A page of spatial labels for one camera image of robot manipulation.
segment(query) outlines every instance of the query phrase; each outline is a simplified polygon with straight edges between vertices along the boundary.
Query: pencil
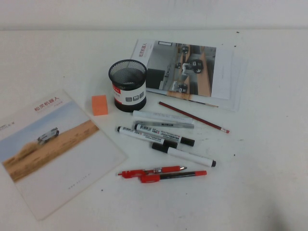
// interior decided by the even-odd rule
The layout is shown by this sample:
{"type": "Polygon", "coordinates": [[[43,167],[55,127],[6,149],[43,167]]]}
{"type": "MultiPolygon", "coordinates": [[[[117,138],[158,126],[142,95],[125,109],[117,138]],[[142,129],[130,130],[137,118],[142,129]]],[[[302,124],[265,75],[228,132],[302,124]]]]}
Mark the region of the pencil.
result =
{"type": "Polygon", "coordinates": [[[229,132],[230,132],[230,131],[227,130],[227,129],[224,129],[224,128],[218,126],[218,125],[212,124],[211,122],[208,122],[208,121],[206,121],[206,120],[204,120],[204,119],[201,119],[201,118],[199,118],[199,117],[196,117],[196,116],[194,116],[194,115],[192,115],[192,114],[189,114],[189,113],[187,113],[187,112],[185,112],[185,111],[182,111],[182,110],[180,110],[180,109],[178,109],[178,108],[175,108],[175,107],[173,107],[173,106],[170,106],[170,105],[168,105],[168,104],[166,104],[166,103],[159,102],[159,104],[162,105],[162,106],[164,106],[164,107],[167,107],[167,108],[169,108],[169,109],[171,109],[171,110],[173,110],[173,111],[176,111],[176,112],[179,112],[179,113],[181,113],[181,114],[183,114],[183,115],[186,115],[186,116],[188,116],[188,117],[190,117],[190,118],[193,118],[193,119],[195,119],[195,120],[198,120],[198,121],[200,121],[200,122],[202,122],[202,123],[204,123],[204,124],[207,124],[207,125],[209,125],[209,126],[211,126],[211,127],[213,127],[213,128],[216,128],[216,129],[218,129],[218,130],[221,130],[221,131],[223,131],[223,132],[225,132],[225,133],[229,133],[229,132]]]}

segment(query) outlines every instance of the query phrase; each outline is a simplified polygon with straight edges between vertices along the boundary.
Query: white marker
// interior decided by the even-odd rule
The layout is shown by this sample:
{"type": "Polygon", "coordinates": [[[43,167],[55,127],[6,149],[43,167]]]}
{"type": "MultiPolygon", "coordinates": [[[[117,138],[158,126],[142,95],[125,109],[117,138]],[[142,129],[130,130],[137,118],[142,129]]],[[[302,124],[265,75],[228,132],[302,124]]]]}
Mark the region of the white marker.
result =
{"type": "Polygon", "coordinates": [[[141,140],[145,140],[145,141],[155,142],[155,143],[161,144],[161,145],[166,146],[166,147],[170,146],[170,147],[177,148],[177,146],[178,146],[178,143],[175,143],[173,141],[167,141],[165,139],[161,139],[161,138],[158,138],[158,137],[155,137],[155,136],[151,136],[149,134],[144,134],[142,132],[138,132],[136,130],[132,130],[132,129],[125,128],[125,127],[118,127],[117,131],[121,134],[132,136],[132,137],[135,137],[135,138],[138,138],[138,139],[141,139],[141,140]]]}
{"type": "Polygon", "coordinates": [[[155,128],[151,128],[145,125],[141,125],[141,124],[136,124],[135,125],[135,129],[137,131],[141,131],[141,132],[145,132],[145,133],[149,133],[153,136],[158,136],[158,137],[162,137],[164,139],[170,140],[170,141],[174,141],[176,143],[183,143],[189,146],[193,146],[194,145],[194,140],[176,135],[176,134],[172,134],[166,131],[160,131],[157,130],[155,128]]]}
{"type": "Polygon", "coordinates": [[[166,114],[154,113],[154,112],[134,111],[133,116],[134,117],[141,117],[141,118],[150,118],[150,119],[161,119],[161,120],[173,121],[173,122],[185,123],[185,124],[192,124],[193,123],[192,118],[180,117],[180,116],[177,116],[177,115],[166,115],[166,114]]]}
{"type": "Polygon", "coordinates": [[[182,158],[182,159],[185,159],[185,160],[193,161],[193,162],[201,164],[201,165],[205,165],[205,166],[209,166],[209,167],[215,167],[216,166],[215,160],[211,160],[211,159],[206,158],[204,156],[183,152],[181,150],[177,150],[175,148],[163,146],[163,145],[158,144],[158,143],[153,143],[152,148],[155,149],[155,150],[159,150],[161,152],[170,154],[172,156],[176,156],[176,157],[179,157],[179,158],[182,158]]]}

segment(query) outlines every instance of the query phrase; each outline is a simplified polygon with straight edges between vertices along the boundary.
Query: marker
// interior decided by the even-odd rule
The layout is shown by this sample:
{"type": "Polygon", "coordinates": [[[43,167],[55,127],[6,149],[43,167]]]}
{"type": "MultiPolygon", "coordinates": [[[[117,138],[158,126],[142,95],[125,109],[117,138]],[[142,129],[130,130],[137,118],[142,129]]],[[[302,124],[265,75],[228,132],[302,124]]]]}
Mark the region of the marker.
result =
{"type": "Polygon", "coordinates": [[[176,135],[176,134],[172,134],[169,132],[165,132],[165,131],[159,131],[155,128],[151,128],[145,125],[141,125],[141,124],[136,124],[135,125],[135,129],[137,131],[141,131],[141,132],[145,132],[145,133],[149,133],[153,136],[158,136],[158,137],[162,137],[166,140],[170,140],[170,141],[174,141],[177,143],[183,143],[189,146],[193,146],[194,145],[194,140],[176,135]]]}
{"type": "Polygon", "coordinates": [[[208,166],[208,167],[215,167],[216,166],[215,160],[211,160],[211,159],[206,158],[204,156],[183,152],[183,151],[177,150],[175,148],[166,147],[166,146],[163,146],[163,145],[158,144],[158,143],[153,143],[152,148],[155,149],[155,150],[159,150],[161,152],[170,154],[170,155],[175,156],[175,157],[179,157],[179,158],[182,158],[182,159],[185,159],[185,160],[193,161],[195,163],[198,163],[198,164],[201,164],[201,165],[204,165],[204,166],[208,166]]]}
{"type": "Polygon", "coordinates": [[[168,128],[194,128],[193,124],[185,124],[185,123],[162,123],[162,122],[152,122],[152,121],[135,121],[135,124],[142,124],[154,127],[168,127],[168,128]]]}
{"type": "Polygon", "coordinates": [[[166,115],[166,114],[154,113],[154,112],[134,111],[133,116],[141,117],[141,118],[160,119],[160,120],[166,120],[166,121],[172,121],[172,122],[178,122],[178,123],[186,123],[186,124],[193,123],[192,118],[180,117],[177,115],[166,115]]]}
{"type": "Polygon", "coordinates": [[[130,171],[122,171],[119,173],[119,176],[123,178],[132,178],[132,177],[140,177],[143,175],[148,175],[150,173],[159,174],[159,173],[166,173],[166,172],[178,172],[187,169],[187,167],[183,166],[171,166],[171,167],[156,167],[150,170],[145,169],[138,169],[138,170],[130,170],[130,171]]]}
{"type": "Polygon", "coordinates": [[[125,127],[121,127],[121,126],[119,126],[117,128],[117,131],[121,134],[132,136],[132,137],[135,137],[135,138],[138,138],[138,139],[141,139],[141,140],[145,140],[145,141],[151,141],[151,142],[159,143],[163,146],[170,146],[170,147],[173,147],[173,148],[177,148],[177,146],[178,146],[178,144],[173,142],[173,141],[167,141],[165,139],[161,139],[161,138],[158,138],[158,137],[155,137],[155,136],[151,136],[149,134],[144,134],[142,132],[138,132],[138,131],[135,131],[135,130],[132,130],[132,129],[129,129],[129,128],[125,128],[125,127]]]}
{"type": "Polygon", "coordinates": [[[164,179],[183,178],[183,177],[197,177],[205,176],[206,171],[195,172],[178,172],[178,173],[166,173],[166,174],[154,174],[140,176],[141,183],[153,183],[164,179]]]}

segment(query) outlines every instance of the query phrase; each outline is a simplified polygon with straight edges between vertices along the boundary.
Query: eraser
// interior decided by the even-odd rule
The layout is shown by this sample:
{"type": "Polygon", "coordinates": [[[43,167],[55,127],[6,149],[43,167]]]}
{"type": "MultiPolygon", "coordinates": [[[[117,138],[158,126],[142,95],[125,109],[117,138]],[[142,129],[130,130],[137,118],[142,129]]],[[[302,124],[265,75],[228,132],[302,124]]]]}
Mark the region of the eraser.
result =
{"type": "Polygon", "coordinates": [[[94,116],[101,116],[108,114],[106,95],[92,96],[92,110],[94,116]]]}

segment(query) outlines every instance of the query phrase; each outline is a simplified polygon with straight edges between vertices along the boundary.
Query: silver pen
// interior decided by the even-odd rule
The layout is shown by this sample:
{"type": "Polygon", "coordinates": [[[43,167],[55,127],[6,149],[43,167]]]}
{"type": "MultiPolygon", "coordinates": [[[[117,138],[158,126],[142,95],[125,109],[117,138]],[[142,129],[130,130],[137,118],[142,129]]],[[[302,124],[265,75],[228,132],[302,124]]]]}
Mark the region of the silver pen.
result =
{"type": "Polygon", "coordinates": [[[155,127],[169,127],[169,128],[194,128],[193,124],[185,123],[170,123],[170,122],[153,122],[153,121],[135,121],[135,124],[155,126],[155,127]]]}

